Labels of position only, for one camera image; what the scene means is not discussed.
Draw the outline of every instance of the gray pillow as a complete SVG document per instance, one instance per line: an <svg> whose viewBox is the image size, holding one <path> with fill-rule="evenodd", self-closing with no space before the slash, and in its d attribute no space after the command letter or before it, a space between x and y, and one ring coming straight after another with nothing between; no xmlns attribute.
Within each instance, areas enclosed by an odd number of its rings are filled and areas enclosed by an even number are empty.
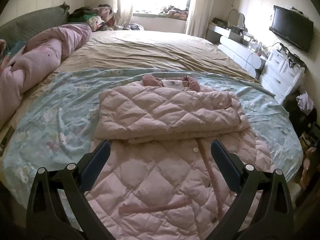
<svg viewBox="0 0 320 240"><path fill-rule="evenodd" d="M18 41L28 41L46 29L67 24L69 9L70 6L63 3L60 6L21 15L0 26L0 39L7 42L10 50Z"/></svg>

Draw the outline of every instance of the beige bed sheet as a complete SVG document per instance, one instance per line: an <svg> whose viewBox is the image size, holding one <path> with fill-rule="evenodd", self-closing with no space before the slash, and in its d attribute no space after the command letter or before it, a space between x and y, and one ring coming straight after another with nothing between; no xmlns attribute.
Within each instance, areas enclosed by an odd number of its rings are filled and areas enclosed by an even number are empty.
<svg viewBox="0 0 320 240"><path fill-rule="evenodd" d="M24 94L14 116L0 130L0 141L10 127L16 128L57 72L88 68L156 68L226 74L258 83L240 65L207 40L181 34L151 31L108 31L92 33L90 40L60 67ZM0 158L0 181L5 185Z"/></svg>

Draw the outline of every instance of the drawer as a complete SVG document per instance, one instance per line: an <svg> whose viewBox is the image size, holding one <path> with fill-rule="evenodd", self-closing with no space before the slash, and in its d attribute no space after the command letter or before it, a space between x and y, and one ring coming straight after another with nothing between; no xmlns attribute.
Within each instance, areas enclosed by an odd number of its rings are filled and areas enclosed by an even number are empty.
<svg viewBox="0 0 320 240"><path fill-rule="evenodd" d="M286 61L281 69L280 75L295 86L300 76L303 75L303 70L297 66L290 68L289 62Z"/></svg>
<svg viewBox="0 0 320 240"><path fill-rule="evenodd" d="M272 50L266 65L270 65L276 72L280 73L285 62L286 60L276 50Z"/></svg>
<svg viewBox="0 0 320 240"><path fill-rule="evenodd" d="M266 77L261 76L259 78L259 82L263 86L264 89L275 94L275 100L278 102L279 105L282 105L282 103L284 101L284 97L281 95L281 93L279 91L276 91L274 89L274 86L272 85L270 80L268 80L268 78L266 78Z"/></svg>
<svg viewBox="0 0 320 240"><path fill-rule="evenodd" d="M284 80L279 74L277 74L269 66L265 67L262 71L262 76L266 76L271 81L277 91L279 91L284 97L289 95L293 89L293 85Z"/></svg>

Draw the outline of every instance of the pink blanket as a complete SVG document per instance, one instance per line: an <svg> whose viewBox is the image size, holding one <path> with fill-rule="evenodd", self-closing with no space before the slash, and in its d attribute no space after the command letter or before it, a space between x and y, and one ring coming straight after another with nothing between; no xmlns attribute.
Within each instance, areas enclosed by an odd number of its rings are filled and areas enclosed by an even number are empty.
<svg viewBox="0 0 320 240"><path fill-rule="evenodd" d="M30 39L8 66L0 69L0 128L17 110L23 93L55 71L61 60L90 36L90 27L83 24L50 28Z"/></svg>
<svg viewBox="0 0 320 240"><path fill-rule="evenodd" d="M244 163L273 171L234 94L162 83L144 80L99 96L95 135L112 142L111 155L86 198L116 239L208 236L235 198L211 156L215 139Z"/></svg>

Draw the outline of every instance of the light blue bedsheet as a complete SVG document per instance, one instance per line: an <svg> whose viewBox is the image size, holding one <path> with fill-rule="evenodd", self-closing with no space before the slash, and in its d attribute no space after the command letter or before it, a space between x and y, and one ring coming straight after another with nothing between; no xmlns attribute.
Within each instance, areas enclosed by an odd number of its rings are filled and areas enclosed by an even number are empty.
<svg viewBox="0 0 320 240"><path fill-rule="evenodd" d="M89 151L98 122L99 93L139 81L146 73L160 78L190 75L217 90L233 91L256 134L269 145L271 156L286 179L299 169L302 149L288 113L256 84L212 73L90 69L57 74L20 120L3 162L8 188L19 203L27 207L38 168L63 169L70 162L77 163Z"/></svg>

